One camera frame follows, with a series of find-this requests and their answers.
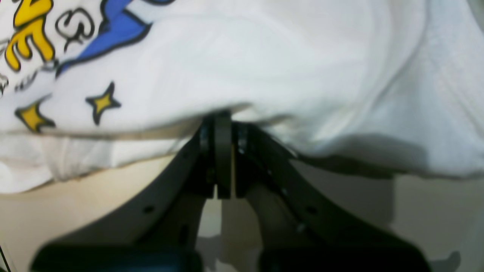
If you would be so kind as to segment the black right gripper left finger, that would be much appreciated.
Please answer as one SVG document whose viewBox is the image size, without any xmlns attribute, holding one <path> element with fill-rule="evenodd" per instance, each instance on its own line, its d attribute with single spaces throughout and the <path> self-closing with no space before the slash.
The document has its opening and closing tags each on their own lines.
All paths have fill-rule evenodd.
<svg viewBox="0 0 484 272">
<path fill-rule="evenodd" d="M 207 116 L 141 192 L 104 217 L 47 243 L 32 272 L 202 272 L 195 250 L 206 200 L 231 197 L 232 122 Z"/>
</svg>

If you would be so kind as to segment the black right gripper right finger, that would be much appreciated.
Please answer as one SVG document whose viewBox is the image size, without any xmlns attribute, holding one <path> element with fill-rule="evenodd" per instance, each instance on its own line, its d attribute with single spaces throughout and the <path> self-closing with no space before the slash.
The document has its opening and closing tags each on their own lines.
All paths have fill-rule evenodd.
<svg viewBox="0 0 484 272">
<path fill-rule="evenodd" d="M 260 272 L 430 272 L 421 251 L 318 193 L 293 156 L 253 125 L 232 124 L 235 191 L 255 211 Z"/>
</svg>

